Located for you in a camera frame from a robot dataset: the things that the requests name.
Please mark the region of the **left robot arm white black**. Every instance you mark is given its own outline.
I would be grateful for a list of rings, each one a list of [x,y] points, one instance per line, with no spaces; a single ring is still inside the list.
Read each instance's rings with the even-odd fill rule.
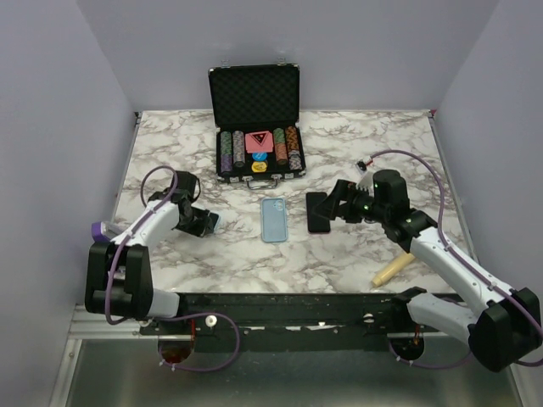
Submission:
[[[213,234],[219,216],[193,206],[201,193],[196,175],[167,165],[159,168],[171,171],[171,184],[145,198],[144,211],[121,234],[90,247],[84,304],[110,325],[159,319],[167,333],[177,335],[187,328],[188,314],[179,294],[154,288],[150,254],[171,231],[193,237]]]

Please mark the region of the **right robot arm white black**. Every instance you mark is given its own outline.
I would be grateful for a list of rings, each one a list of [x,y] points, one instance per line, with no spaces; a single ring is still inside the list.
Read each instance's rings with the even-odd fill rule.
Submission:
[[[406,181],[398,171],[377,171],[372,185],[368,190],[339,180],[314,212],[328,220],[380,224],[390,241],[436,272],[464,302],[457,305],[424,289],[409,289],[397,296],[390,311],[396,330],[430,326],[465,343],[471,355],[493,372],[518,363],[541,346],[540,301],[532,291],[512,288],[464,254],[435,220],[411,206]]]

